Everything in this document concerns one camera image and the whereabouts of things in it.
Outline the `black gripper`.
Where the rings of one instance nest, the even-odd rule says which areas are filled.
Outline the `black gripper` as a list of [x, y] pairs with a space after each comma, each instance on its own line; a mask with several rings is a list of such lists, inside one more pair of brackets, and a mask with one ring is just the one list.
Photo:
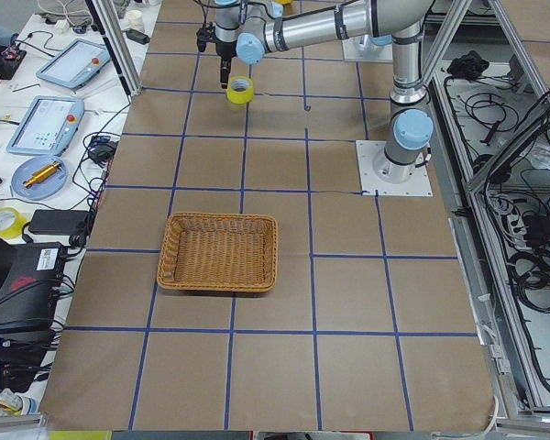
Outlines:
[[221, 58], [220, 85], [222, 89], [226, 89], [231, 73], [231, 61], [237, 55], [236, 43], [221, 40], [216, 33], [215, 25], [206, 23], [196, 31], [196, 46], [199, 52], [205, 52], [209, 44], [214, 44], [215, 53]]

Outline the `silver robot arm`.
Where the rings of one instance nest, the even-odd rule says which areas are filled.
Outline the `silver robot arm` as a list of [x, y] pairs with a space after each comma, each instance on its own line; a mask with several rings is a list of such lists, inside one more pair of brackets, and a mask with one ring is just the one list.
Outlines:
[[299, 15], [285, 16], [275, 1], [199, 2], [213, 22], [196, 32], [198, 50], [215, 44], [221, 58], [220, 83], [228, 85], [231, 60], [248, 65], [265, 55], [361, 36], [391, 37], [393, 86], [392, 113], [410, 109], [426, 97], [422, 71], [424, 18], [431, 1], [347, 1]]

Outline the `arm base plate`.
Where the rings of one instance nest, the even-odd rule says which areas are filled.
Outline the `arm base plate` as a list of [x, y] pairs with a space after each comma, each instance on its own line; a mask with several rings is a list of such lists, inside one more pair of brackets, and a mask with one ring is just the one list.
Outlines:
[[342, 42], [345, 61], [392, 63], [392, 37], [363, 35]]
[[420, 152], [414, 164], [396, 165], [385, 156], [385, 141], [356, 142], [360, 191], [370, 196], [432, 197], [433, 191]]

